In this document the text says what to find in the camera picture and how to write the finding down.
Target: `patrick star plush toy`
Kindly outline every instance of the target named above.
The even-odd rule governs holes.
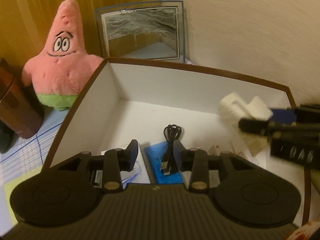
[[[43,105],[64,110],[71,107],[92,73],[102,62],[88,55],[76,0],[65,0],[53,20],[44,49],[22,70],[25,86],[33,84]]]

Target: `brown cup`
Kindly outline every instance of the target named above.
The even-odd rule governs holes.
[[[0,66],[0,73],[5,70]],[[31,138],[40,129],[43,116],[37,113],[26,98],[20,80],[4,80],[2,85],[10,83],[0,98],[0,120],[24,139]]]

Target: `green shorts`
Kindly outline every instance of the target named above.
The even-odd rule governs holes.
[[[62,111],[71,107],[78,95],[61,96],[61,95],[46,95],[37,94],[37,97],[41,104],[45,106],[51,106],[58,111]]]

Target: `white cardboard box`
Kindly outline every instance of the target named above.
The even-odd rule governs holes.
[[[70,109],[44,169],[82,151],[99,155],[131,139],[137,139],[141,148],[159,143],[168,124],[183,127],[181,142],[186,148],[208,151],[213,144],[229,143],[236,135],[221,121],[218,103],[232,92],[247,102],[259,96],[269,107],[295,106],[288,87],[239,73],[171,62],[106,59]],[[266,168],[299,189],[302,202],[295,223],[301,225],[303,168],[275,159],[267,159]],[[313,198],[318,204],[311,209],[319,213],[319,196]]]

